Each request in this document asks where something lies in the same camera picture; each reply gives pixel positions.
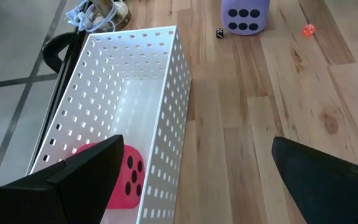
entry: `black die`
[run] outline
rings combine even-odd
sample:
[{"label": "black die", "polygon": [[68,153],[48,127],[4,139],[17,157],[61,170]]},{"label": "black die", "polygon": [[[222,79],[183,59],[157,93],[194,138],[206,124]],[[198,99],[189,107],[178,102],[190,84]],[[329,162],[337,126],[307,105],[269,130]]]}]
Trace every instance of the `black die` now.
[{"label": "black die", "polygon": [[222,29],[222,28],[216,29],[216,38],[222,39],[223,37],[224,37],[224,35],[223,35],[223,29]]}]

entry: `wooden floor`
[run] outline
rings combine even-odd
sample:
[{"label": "wooden floor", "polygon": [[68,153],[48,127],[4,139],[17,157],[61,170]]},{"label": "wooden floor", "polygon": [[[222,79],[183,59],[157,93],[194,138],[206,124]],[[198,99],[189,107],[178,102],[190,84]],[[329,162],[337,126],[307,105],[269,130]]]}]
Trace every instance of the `wooden floor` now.
[{"label": "wooden floor", "polygon": [[218,0],[126,3],[130,29],[179,26],[193,71],[175,223],[304,223],[272,140],[358,164],[358,0],[271,0],[264,32],[224,39]]}]

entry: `purple die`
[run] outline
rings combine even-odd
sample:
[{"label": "purple die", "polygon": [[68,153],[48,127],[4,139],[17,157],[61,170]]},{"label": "purple die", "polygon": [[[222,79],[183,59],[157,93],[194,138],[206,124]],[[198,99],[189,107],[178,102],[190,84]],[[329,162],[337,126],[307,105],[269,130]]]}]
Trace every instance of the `purple die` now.
[{"label": "purple die", "polygon": [[233,34],[257,34],[266,27],[270,0],[222,0],[222,22]]}]

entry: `black handle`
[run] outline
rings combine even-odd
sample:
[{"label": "black handle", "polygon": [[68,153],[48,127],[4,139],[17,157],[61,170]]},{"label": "black handle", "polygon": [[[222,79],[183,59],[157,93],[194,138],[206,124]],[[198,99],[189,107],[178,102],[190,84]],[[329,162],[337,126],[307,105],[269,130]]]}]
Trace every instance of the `black handle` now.
[{"label": "black handle", "polygon": [[57,74],[59,74],[60,67],[63,63],[58,56],[59,52],[77,39],[77,33],[68,32],[52,38],[42,47],[42,55],[44,56],[45,63]]}]

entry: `perforated plastic bin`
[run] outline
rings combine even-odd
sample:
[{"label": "perforated plastic bin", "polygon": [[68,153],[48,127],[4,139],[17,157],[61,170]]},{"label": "perforated plastic bin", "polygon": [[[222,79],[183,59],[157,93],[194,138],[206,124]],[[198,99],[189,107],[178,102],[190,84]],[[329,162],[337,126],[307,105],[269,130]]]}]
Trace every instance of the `perforated plastic bin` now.
[{"label": "perforated plastic bin", "polygon": [[122,134],[144,158],[142,198],[102,223],[172,223],[190,82],[176,26],[89,35],[32,173]]}]

